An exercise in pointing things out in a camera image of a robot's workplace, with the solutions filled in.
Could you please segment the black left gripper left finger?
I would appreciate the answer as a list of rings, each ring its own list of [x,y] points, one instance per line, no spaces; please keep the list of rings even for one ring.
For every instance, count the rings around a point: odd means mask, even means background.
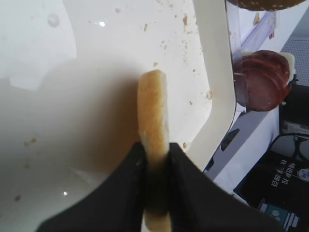
[[[139,232],[144,207],[145,153],[133,145],[116,170],[92,193],[45,220],[39,232]]]

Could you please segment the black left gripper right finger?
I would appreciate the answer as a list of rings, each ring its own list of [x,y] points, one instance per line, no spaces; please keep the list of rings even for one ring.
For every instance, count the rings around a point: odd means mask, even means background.
[[[169,145],[169,213],[174,232],[281,232],[279,223],[219,188],[177,143]]]

